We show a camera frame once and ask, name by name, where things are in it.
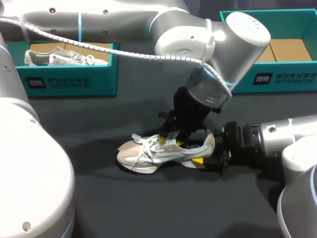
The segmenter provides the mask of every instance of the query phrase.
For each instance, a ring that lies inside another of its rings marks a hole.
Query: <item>shoelace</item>
[[[86,63],[88,65],[95,64],[95,58],[92,55],[82,56],[74,51],[70,51],[70,53],[71,53],[71,57],[73,57],[73,60],[81,63],[82,65],[85,65]]]
[[[149,158],[151,159],[152,163],[154,163],[152,158],[152,153],[163,152],[163,149],[160,148],[158,135],[151,136],[150,138],[147,138],[147,139],[142,139],[142,137],[140,137],[139,135],[132,134],[132,138],[135,143],[142,145],[138,158],[136,162],[134,163],[134,165],[132,166],[132,170],[134,166],[139,162],[143,153],[147,154]]]

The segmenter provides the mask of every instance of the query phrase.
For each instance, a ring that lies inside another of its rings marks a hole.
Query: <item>yellow label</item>
[[[204,159],[203,158],[196,158],[196,159],[192,159],[193,162],[196,162],[198,164],[204,164]]]
[[[164,138],[164,137],[160,137],[160,138],[159,138],[159,143],[160,143],[160,144],[163,144],[164,141],[165,141],[165,138]]]

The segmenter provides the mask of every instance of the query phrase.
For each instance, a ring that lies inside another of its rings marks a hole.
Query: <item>box label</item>
[[[51,88],[90,88],[91,81],[89,78],[48,78]]]
[[[278,73],[273,83],[313,83],[316,76],[317,73]]]
[[[267,85],[272,79],[273,73],[257,73],[253,85]]]

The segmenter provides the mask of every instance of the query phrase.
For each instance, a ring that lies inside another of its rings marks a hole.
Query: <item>shoe sole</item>
[[[180,162],[180,161],[176,161],[178,163],[180,163],[181,165],[187,167],[187,168],[192,168],[192,169],[206,169],[204,165],[202,164],[198,164],[198,163],[193,163],[192,162],[192,159],[190,160],[187,160],[187,161],[183,161],[183,162]],[[154,166],[151,166],[151,167],[146,167],[146,168],[136,168],[134,167],[132,169],[131,166],[128,166],[128,165],[124,165],[122,163],[120,163],[123,167],[133,171],[133,172],[137,172],[137,173],[140,173],[140,174],[152,174],[154,173],[162,164],[164,163],[161,163],[161,164],[157,164],[157,165],[154,165]]]

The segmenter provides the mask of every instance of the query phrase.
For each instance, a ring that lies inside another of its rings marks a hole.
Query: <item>shoe heel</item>
[[[194,158],[191,160],[187,160],[184,162],[181,162],[181,164],[185,167],[188,168],[193,168],[193,169],[205,169],[205,166],[203,164],[204,158]]]

